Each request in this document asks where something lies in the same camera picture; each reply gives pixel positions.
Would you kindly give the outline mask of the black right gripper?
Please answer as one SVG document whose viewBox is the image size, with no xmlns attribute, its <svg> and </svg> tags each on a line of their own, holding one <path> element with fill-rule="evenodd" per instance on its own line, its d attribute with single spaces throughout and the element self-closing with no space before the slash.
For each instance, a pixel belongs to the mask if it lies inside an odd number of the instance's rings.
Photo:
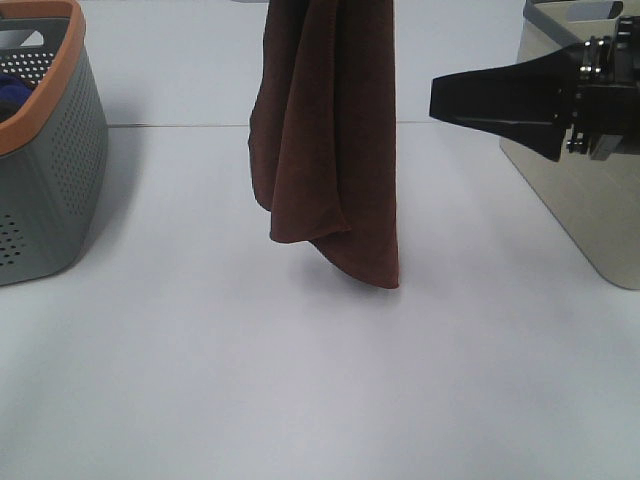
<svg viewBox="0 0 640 480">
<path fill-rule="evenodd" d="M 611 36 L 510 66 L 432 81 L 429 115 L 512 140 L 544 158 L 566 148 L 592 160 L 639 154 L 639 18 Z"/>
</svg>

